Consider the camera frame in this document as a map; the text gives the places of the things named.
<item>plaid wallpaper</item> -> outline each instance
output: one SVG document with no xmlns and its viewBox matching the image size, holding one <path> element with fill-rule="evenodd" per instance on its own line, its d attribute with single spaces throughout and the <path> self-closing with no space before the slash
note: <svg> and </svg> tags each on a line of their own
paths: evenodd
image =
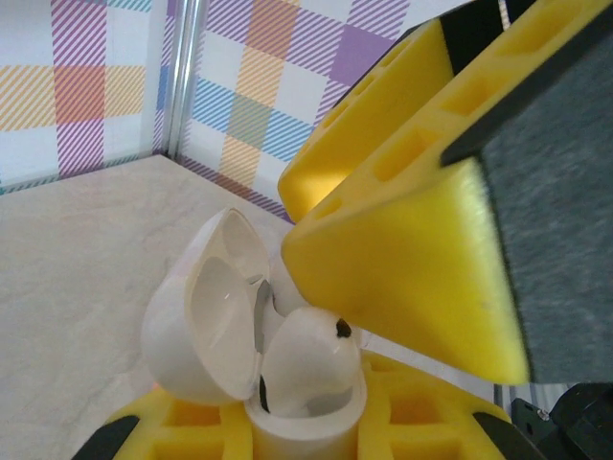
<svg viewBox="0 0 613 460">
<path fill-rule="evenodd" d="M 407 29 L 466 0 L 212 0 L 181 162 L 286 218 L 277 179 Z"/>
<path fill-rule="evenodd" d="M 0 193 L 161 148 L 175 0 L 0 0 Z"/>
</svg>

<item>gray felt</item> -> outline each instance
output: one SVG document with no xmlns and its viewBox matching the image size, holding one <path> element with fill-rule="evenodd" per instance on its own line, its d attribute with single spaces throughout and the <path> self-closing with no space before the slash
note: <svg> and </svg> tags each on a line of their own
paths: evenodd
<svg viewBox="0 0 613 460">
<path fill-rule="evenodd" d="M 613 36 L 482 151 L 535 381 L 613 380 Z"/>
</svg>

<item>black plastic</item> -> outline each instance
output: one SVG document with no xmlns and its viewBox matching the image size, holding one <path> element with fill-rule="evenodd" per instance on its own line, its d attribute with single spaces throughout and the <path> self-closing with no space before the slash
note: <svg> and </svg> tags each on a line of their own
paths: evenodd
<svg viewBox="0 0 613 460">
<path fill-rule="evenodd" d="M 511 418 L 548 460 L 613 459 L 613 384 L 580 383 L 551 414 L 520 399 Z"/>
<path fill-rule="evenodd" d="M 546 460 L 515 426 L 485 412 L 472 416 L 507 460 Z"/>
<path fill-rule="evenodd" d="M 481 119 L 477 120 L 443 152 L 441 165 L 448 166 L 473 156 L 508 120 L 525 110 L 573 64 L 613 33 L 613 6 L 573 36 L 536 68 Z"/>
<path fill-rule="evenodd" d="M 140 419 L 127 415 L 96 430 L 73 460 L 112 460 Z"/>
<path fill-rule="evenodd" d="M 441 16 L 444 41 L 455 75 L 503 32 L 498 0 L 475 0 Z"/>
<path fill-rule="evenodd" d="M 505 0 L 511 24 L 515 22 L 536 0 Z"/>
</svg>

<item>airpods case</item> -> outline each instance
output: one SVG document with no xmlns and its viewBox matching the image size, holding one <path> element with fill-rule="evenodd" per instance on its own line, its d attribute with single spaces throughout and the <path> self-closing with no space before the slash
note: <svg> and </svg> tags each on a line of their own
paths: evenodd
<svg viewBox="0 0 613 460">
<path fill-rule="evenodd" d="M 141 334 L 149 371 L 180 400 L 245 402 L 258 458 L 353 458 L 366 404 L 361 372 L 351 391 L 314 402 L 308 417 L 262 409 L 266 347 L 258 342 L 283 322 L 266 295 L 269 282 L 268 254 L 247 219 L 226 209 L 208 220 L 149 303 Z"/>
</svg>

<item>yellow holder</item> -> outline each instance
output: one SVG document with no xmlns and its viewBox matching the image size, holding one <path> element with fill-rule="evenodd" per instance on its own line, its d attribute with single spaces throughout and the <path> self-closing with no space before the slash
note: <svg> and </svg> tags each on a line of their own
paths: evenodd
<svg viewBox="0 0 613 460">
<path fill-rule="evenodd" d="M 505 412 L 444 380 L 384 356 L 362 359 L 368 401 L 359 421 L 359 460 L 504 460 L 473 419 Z M 138 425 L 113 460 L 251 460 L 253 435 L 242 403 L 207 407 L 158 388 L 115 413 Z"/>
<path fill-rule="evenodd" d="M 480 167 L 440 158 L 610 3 L 538 0 L 455 78 L 439 19 L 379 62 L 279 182 L 297 221 L 282 254 L 302 295 L 476 376 L 528 381 Z"/>
</svg>

